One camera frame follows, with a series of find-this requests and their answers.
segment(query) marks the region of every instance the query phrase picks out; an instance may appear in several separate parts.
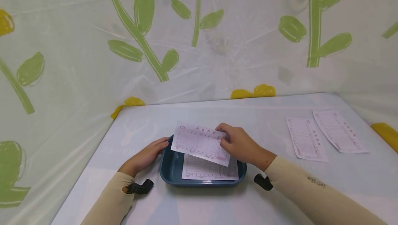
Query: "forearm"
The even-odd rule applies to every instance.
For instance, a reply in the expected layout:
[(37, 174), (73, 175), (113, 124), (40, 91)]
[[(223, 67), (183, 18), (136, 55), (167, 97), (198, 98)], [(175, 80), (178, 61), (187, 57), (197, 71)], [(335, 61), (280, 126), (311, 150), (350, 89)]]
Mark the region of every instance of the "forearm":
[(115, 173), (81, 225), (119, 225), (134, 199), (134, 194), (126, 194), (122, 188), (133, 181), (134, 178), (125, 173)]
[(274, 188), (314, 224), (385, 224), (366, 208), (281, 157), (272, 161), (265, 174)]

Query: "left hand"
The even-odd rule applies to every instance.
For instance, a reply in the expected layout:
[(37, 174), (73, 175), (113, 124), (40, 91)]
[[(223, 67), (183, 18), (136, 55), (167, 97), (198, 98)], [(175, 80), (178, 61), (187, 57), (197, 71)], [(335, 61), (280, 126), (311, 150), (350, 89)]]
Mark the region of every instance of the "left hand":
[(147, 168), (152, 162), (157, 159), (158, 155), (162, 153), (169, 142), (168, 137), (155, 140), (147, 145), (139, 153), (127, 160), (118, 170), (118, 172), (125, 173), (135, 178), (137, 173)]

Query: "plastic tray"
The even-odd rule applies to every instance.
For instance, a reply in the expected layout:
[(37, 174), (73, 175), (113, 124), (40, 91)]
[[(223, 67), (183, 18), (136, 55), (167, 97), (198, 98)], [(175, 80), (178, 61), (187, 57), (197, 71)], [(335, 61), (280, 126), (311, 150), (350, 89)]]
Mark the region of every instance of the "plastic tray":
[(217, 187), (235, 186), (246, 176), (246, 163), (238, 161), (238, 180), (192, 180), (182, 179), (182, 167), (184, 165), (184, 154), (172, 151), (173, 135), (168, 139), (169, 145), (163, 150), (162, 161), (160, 162), (160, 176), (163, 181), (175, 186), (185, 187)]

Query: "white table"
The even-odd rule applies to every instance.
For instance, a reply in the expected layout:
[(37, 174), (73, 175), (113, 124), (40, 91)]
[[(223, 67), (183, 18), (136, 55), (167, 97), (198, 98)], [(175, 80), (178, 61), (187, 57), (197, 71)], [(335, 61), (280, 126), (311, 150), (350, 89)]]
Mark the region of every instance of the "white table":
[[(341, 154), (323, 136), (329, 162), (296, 158), (286, 117), (313, 118), (312, 110), (336, 109), (369, 149)], [(191, 102), (124, 108), (100, 143), (52, 224), (80, 224), (120, 165), (144, 146), (173, 134), (176, 121), (215, 128), (241, 126), (264, 148), (284, 157), (342, 191), (390, 224), (398, 220), (398, 155), (334, 94)], [(155, 186), (136, 196), (123, 224), (308, 224), (301, 211), (278, 191), (254, 184), (260, 171), (248, 165), (235, 188), (176, 188), (159, 175), (159, 160), (137, 176)]]

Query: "floral backdrop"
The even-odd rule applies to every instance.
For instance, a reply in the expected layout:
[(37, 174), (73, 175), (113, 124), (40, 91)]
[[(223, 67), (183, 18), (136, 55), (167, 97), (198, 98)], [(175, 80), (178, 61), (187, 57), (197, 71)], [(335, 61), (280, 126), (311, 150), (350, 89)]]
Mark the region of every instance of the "floral backdrop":
[(398, 0), (0, 0), (0, 215), (47, 224), (125, 106), (337, 92), (398, 150)]

